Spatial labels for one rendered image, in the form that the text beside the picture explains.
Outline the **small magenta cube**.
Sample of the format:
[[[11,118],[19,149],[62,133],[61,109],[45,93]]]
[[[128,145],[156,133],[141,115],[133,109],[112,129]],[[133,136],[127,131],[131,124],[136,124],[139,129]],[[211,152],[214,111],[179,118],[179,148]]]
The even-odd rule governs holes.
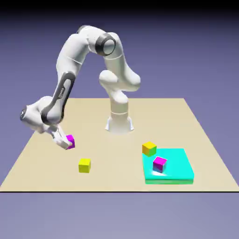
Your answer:
[[[72,134],[66,135],[69,142],[71,142],[71,145],[67,147],[67,149],[71,149],[75,147],[75,140]]]
[[[167,159],[162,157],[155,157],[153,161],[153,170],[159,173],[163,173],[167,164]]]

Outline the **small yellow cube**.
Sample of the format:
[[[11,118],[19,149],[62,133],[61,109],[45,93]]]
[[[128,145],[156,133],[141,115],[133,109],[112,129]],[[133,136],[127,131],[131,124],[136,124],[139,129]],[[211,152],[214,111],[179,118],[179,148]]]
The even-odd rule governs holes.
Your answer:
[[[78,164],[78,171],[80,173],[89,173],[91,169],[91,160],[86,158],[81,158]]]

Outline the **small orange cube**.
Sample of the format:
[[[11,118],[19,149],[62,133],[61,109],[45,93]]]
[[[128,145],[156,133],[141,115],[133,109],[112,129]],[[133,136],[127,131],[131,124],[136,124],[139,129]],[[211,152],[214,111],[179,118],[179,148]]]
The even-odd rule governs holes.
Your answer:
[[[157,146],[148,141],[142,145],[142,153],[148,157],[151,157],[156,154]]]

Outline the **large cyan box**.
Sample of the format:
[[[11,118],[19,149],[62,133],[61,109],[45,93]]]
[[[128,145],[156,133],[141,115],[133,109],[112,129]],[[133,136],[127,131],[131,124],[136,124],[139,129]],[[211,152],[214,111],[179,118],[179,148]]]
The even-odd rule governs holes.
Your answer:
[[[158,169],[156,157],[166,159],[163,171]],[[194,172],[183,148],[158,148],[153,156],[142,154],[146,184],[192,184]]]

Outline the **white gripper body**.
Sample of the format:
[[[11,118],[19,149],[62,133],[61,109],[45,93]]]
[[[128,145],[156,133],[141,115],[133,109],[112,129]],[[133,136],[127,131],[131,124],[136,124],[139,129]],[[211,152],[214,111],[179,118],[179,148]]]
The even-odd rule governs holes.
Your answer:
[[[50,131],[54,142],[58,146],[62,147],[63,149],[68,149],[72,145],[61,127],[50,127]]]

